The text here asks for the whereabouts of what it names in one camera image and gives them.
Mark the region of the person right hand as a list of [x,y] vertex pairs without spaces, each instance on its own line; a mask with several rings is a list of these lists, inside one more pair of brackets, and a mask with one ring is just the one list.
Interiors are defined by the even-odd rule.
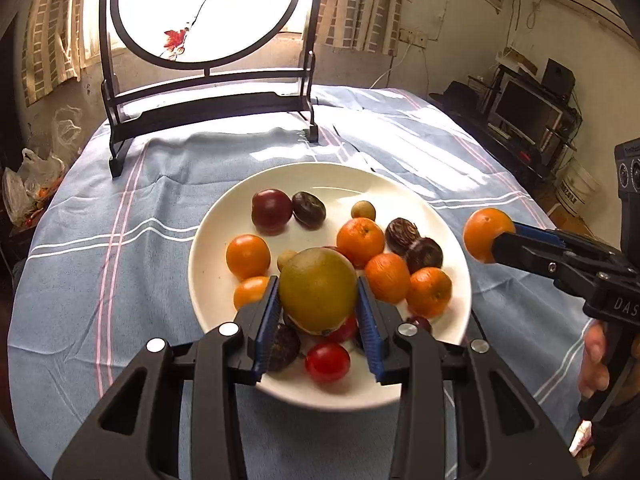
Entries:
[[605,351],[605,325],[594,321],[585,333],[582,366],[578,377],[578,389],[584,400],[608,388],[610,374],[603,364]]

